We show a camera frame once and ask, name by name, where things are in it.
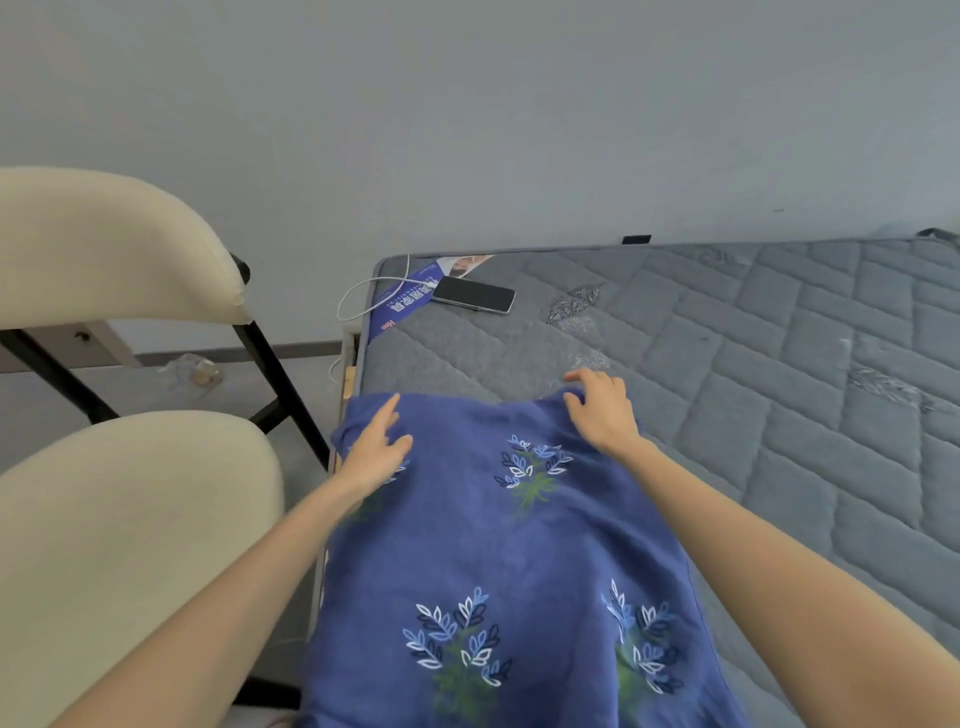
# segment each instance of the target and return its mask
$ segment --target smartphone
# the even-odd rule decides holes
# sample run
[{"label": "smartphone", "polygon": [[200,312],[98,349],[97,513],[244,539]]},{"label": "smartphone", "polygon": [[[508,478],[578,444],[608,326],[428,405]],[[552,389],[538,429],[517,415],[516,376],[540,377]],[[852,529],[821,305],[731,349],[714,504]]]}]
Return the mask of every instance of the smartphone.
[{"label": "smartphone", "polygon": [[500,314],[510,313],[515,296],[516,291],[509,288],[450,276],[441,278],[440,283],[433,289],[434,301]]}]

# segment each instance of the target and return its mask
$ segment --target wall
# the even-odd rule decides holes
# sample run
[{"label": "wall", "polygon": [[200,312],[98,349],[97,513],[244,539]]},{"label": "wall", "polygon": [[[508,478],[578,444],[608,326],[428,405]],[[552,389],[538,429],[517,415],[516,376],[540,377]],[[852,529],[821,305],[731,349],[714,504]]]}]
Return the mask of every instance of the wall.
[{"label": "wall", "polygon": [[334,339],[388,254],[948,225],[958,38],[956,0],[6,0],[0,163],[170,190],[269,336]]}]

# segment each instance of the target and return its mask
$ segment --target gray floor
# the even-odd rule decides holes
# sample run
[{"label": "gray floor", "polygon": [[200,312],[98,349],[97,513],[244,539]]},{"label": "gray floor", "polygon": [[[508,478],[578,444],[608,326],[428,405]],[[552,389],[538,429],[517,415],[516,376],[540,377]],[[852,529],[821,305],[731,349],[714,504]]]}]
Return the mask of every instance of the gray floor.
[{"label": "gray floor", "polygon": [[[333,357],[287,359],[283,366],[300,391],[324,436],[337,424],[339,387],[327,377]],[[77,375],[121,415],[156,409],[208,409],[249,417],[273,396],[270,385],[251,362],[219,365],[223,382],[197,400],[198,392],[178,385],[168,372],[156,368],[102,367],[78,370]],[[334,372],[336,377],[339,368]],[[87,425],[69,402],[33,373],[0,375],[0,473],[64,435]],[[270,433],[283,466],[287,507],[326,478],[326,473],[300,432],[289,419]],[[307,576],[253,673],[296,685],[309,619],[312,573]]]}]

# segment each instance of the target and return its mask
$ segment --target quilted mattress surface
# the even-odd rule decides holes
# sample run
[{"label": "quilted mattress surface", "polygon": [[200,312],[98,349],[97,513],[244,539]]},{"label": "quilted mattress surface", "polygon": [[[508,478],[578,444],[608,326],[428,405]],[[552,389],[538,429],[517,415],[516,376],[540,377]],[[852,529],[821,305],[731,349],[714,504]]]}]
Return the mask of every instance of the quilted mattress surface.
[{"label": "quilted mattress surface", "polygon": [[[431,259],[415,257],[411,270]],[[388,258],[378,273],[405,265]],[[494,402],[544,396],[578,367],[622,376],[667,453],[960,657],[956,247],[918,238],[567,248],[501,253],[469,277],[515,289],[510,315],[423,306],[364,345],[359,391]],[[695,581],[748,716],[800,725]]]}]

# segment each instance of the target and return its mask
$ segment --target blue fabric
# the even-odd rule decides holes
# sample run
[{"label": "blue fabric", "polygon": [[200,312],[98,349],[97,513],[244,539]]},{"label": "blue fabric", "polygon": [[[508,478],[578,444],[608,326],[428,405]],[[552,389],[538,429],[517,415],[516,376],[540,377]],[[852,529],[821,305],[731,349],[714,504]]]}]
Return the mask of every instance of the blue fabric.
[{"label": "blue fabric", "polygon": [[[350,402],[339,452],[387,397]],[[397,411],[408,460],[329,544],[304,720],[746,725],[683,549],[561,393],[404,395]]]}]

